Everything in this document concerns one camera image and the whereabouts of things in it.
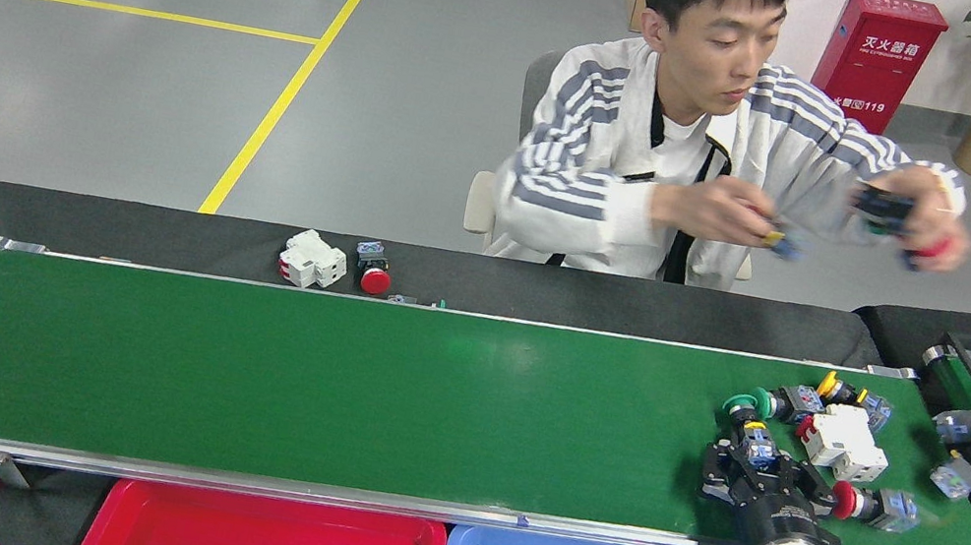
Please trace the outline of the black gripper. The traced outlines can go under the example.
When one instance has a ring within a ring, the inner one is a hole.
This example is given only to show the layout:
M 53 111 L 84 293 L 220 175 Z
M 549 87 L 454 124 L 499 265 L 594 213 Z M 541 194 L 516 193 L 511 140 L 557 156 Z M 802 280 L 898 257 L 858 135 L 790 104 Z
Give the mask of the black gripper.
M 837 498 L 811 462 L 782 454 L 763 493 L 759 471 L 729 439 L 708 444 L 701 465 L 698 491 L 733 507 L 742 545 L 831 545 L 817 519 L 832 516 Z

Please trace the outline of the person's right hand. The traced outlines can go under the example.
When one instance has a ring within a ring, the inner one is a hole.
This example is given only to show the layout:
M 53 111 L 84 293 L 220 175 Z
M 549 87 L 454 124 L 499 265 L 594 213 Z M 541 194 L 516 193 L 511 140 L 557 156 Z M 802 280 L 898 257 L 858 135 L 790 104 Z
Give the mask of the person's right hand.
M 775 206 L 764 190 L 723 176 L 690 185 L 658 184 L 648 211 L 652 226 L 679 229 L 706 242 L 758 248 L 777 230 Z

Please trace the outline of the person's left hand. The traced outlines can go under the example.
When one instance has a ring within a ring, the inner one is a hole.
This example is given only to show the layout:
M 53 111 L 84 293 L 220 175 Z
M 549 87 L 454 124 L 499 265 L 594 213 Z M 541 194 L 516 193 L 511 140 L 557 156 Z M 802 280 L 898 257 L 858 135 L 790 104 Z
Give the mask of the person's left hand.
M 870 185 L 913 201 L 900 244 L 919 273 L 950 273 L 971 254 L 971 236 L 945 178 L 929 166 L 908 164 L 873 177 Z

